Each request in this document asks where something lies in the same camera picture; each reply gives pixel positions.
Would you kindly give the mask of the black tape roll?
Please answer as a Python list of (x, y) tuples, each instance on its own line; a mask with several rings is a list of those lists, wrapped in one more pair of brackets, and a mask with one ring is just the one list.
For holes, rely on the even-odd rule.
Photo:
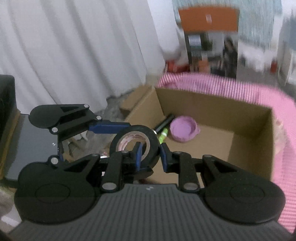
[(139, 169), (154, 168), (159, 160), (159, 141), (153, 130), (147, 126), (133, 125), (121, 130), (112, 140), (109, 148), (109, 154), (115, 152), (131, 151), (137, 144), (140, 143), (142, 149)]

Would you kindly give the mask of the green highlighter pen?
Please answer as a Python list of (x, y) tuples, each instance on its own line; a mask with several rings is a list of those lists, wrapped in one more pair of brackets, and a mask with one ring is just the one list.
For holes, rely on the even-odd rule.
[(159, 141), (159, 143), (160, 144), (162, 144), (164, 141), (165, 141), (165, 139), (167, 138), (167, 136), (168, 136), (168, 129), (167, 128), (164, 128), (162, 131), (161, 131), (161, 133), (159, 134), (159, 137), (158, 137), (158, 141)]

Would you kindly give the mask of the black cylindrical flashlight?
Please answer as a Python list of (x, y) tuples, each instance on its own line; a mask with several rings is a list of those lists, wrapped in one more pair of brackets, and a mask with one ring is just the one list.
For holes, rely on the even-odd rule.
[(154, 133), (156, 135), (160, 134), (162, 132), (162, 130), (169, 126), (170, 123), (173, 121), (173, 119), (175, 118), (175, 115), (174, 114), (169, 114), (168, 116), (165, 117), (165, 119), (163, 121), (161, 121), (160, 123), (158, 123), (154, 128)]

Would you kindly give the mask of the open brown cardboard box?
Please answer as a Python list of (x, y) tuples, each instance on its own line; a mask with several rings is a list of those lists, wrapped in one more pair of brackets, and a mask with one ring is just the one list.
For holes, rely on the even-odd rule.
[(131, 125), (154, 128), (169, 114), (191, 116), (201, 132), (186, 143), (166, 138), (171, 151), (215, 156), (267, 180), (273, 178), (274, 127), (270, 108), (183, 90), (149, 91), (127, 116)]

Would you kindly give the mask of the black chair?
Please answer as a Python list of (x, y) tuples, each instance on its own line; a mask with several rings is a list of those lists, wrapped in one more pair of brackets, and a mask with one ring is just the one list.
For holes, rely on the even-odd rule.
[(58, 139), (37, 128), (16, 105), (15, 78), (1, 75), (1, 184), (18, 187), (20, 171), (32, 162), (58, 154)]

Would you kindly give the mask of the white curtain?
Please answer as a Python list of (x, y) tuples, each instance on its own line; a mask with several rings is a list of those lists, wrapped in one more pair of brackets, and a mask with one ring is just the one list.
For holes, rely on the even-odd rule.
[(1, 73), (22, 113), (107, 99), (145, 83), (177, 55), (171, 1), (1, 1)]

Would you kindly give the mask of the pink checkered tablecloth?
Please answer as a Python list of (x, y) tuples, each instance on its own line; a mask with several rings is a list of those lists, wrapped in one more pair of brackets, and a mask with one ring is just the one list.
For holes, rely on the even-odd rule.
[(295, 102), (262, 84), (208, 74), (165, 74), (157, 84), (163, 113), (190, 116), (201, 132), (171, 150), (211, 154), (267, 178), (285, 193), (280, 223), (295, 229)]

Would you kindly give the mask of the orange Philips appliance box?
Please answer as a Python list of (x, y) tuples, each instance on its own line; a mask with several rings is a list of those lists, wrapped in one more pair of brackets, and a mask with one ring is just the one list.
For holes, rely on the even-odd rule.
[(238, 34), (236, 32), (184, 31), (184, 37), (191, 72), (233, 79), (237, 77)]

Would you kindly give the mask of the red thermos bottle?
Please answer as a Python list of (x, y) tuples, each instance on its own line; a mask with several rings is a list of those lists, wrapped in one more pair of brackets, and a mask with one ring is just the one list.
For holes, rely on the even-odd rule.
[(271, 61), (271, 66), (270, 66), (270, 73), (275, 74), (278, 69), (278, 62), (276, 60)]

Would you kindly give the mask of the white water dispenser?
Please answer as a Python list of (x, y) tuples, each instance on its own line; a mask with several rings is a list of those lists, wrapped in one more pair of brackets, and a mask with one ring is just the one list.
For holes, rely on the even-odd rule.
[(278, 70), (280, 86), (295, 85), (295, 11), (283, 18), (278, 41)]

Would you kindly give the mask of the floral blue hanging cloth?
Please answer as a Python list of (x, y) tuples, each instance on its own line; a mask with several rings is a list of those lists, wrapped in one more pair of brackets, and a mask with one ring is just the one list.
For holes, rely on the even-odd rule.
[(242, 41), (269, 48), (281, 1), (172, 1), (174, 16), (185, 32), (236, 32)]

